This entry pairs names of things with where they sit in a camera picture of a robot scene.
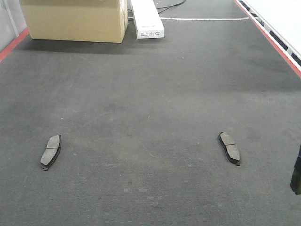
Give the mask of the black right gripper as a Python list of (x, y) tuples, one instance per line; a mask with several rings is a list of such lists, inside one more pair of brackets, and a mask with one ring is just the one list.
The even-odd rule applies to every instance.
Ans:
[(296, 195), (301, 194), (301, 150), (299, 150), (298, 157), (294, 165), (290, 187)]

